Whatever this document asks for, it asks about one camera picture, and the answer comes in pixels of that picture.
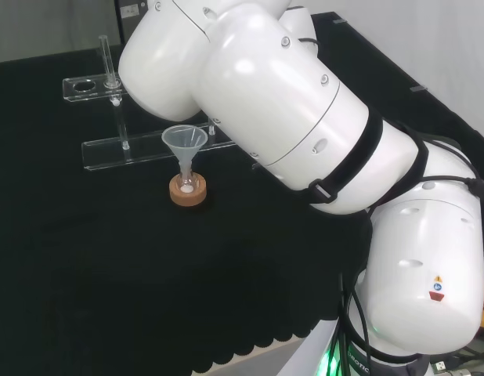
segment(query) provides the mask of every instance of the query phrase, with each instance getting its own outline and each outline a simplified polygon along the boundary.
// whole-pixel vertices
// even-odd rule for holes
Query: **funnel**
[[[198,150],[208,141],[208,134],[193,125],[176,125],[162,133],[162,140],[181,164],[192,161]]]
[[[178,158],[181,173],[169,184],[171,199],[181,206],[195,206],[207,194],[205,179],[192,173],[192,159],[208,141],[208,134],[193,125],[176,125],[162,133],[162,140]]]

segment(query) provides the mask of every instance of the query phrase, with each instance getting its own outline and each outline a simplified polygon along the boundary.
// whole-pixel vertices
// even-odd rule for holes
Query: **green light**
[[[327,365],[329,364],[329,352],[326,352],[320,361],[319,370],[317,371],[317,376],[327,376]],[[337,360],[333,357],[330,361],[330,376],[336,375],[336,368],[338,367]]]

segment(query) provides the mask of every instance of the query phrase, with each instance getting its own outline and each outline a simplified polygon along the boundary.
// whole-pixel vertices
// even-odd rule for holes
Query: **screw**
[[[291,40],[289,37],[282,38],[282,47],[289,47],[291,45]]]

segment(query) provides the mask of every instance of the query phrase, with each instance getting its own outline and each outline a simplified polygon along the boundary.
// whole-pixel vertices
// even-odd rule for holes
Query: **black strap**
[[[421,179],[423,179],[424,170],[427,167],[428,148],[418,133],[403,123],[392,123],[390,121],[387,122],[392,127],[406,133],[411,139],[413,139],[418,148],[418,153],[409,171],[386,193],[386,195],[384,195],[380,200],[370,207],[370,213],[372,213],[378,206],[383,205],[384,203],[389,202],[398,196],[402,196],[404,193],[412,190],[421,182]]]
[[[383,118],[369,109],[366,128],[346,158],[325,179],[317,179],[306,190],[310,204],[330,204],[370,160],[383,135]]]

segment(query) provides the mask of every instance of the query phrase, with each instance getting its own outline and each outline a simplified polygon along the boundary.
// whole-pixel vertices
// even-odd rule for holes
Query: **hole in acrylic rack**
[[[76,84],[73,85],[73,90],[75,92],[90,92],[91,90],[94,90],[96,87],[96,83],[91,80],[86,80],[83,82],[77,82]]]
[[[108,81],[105,81],[104,82],[104,85],[106,88],[109,88],[109,89],[116,89],[116,88],[120,88],[120,85],[122,85],[121,81],[117,78],[115,79],[115,83],[112,84],[111,82],[108,82]]]

